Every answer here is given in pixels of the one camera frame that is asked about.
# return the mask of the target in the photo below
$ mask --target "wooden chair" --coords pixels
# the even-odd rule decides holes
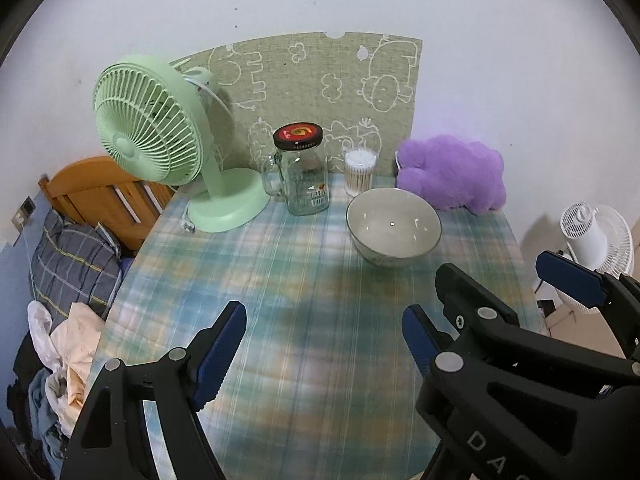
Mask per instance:
[[[131,250],[138,250],[174,192],[143,182],[110,156],[86,158],[38,182],[59,213],[80,224],[107,226]]]

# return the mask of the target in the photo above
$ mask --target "red and black lid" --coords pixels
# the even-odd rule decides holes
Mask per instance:
[[[322,128],[313,123],[292,123],[278,128],[273,134],[276,148],[285,152],[295,152],[319,146],[322,142]]]

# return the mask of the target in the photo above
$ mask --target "white cloth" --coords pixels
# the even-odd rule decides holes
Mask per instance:
[[[27,306],[29,333],[38,357],[49,370],[57,372],[62,368],[62,358],[56,350],[49,332],[51,332],[51,314],[39,301],[31,301]]]
[[[68,437],[84,405],[84,386],[103,328],[104,321],[90,307],[72,303],[69,318],[50,336],[63,366],[47,378],[45,391],[60,419],[62,433]]]

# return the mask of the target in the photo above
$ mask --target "electric fan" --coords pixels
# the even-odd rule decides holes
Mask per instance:
[[[574,260],[591,270],[618,278],[634,270],[631,230],[622,215],[605,205],[595,208],[584,202],[571,204],[562,213],[560,228]],[[587,308],[557,290],[560,300],[572,310],[595,314],[597,307]]]
[[[102,145],[127,173],[169,186],[202,175],[207,190],[189,200],[187,215],[210,233],[245,224],[269,201],[256,171],[220,171],[206,108],[230,112],[217,90],[205,68],[183,75],[153,56],[129,56],[104,70],[94,91]]]

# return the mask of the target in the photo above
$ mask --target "ceramic bowl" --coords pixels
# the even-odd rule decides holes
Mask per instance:
[[[381,267],[420,260],[440,240],[438,215],[419,196],[394,187],[360,193],[347,208],[347,226],[364,258]]]

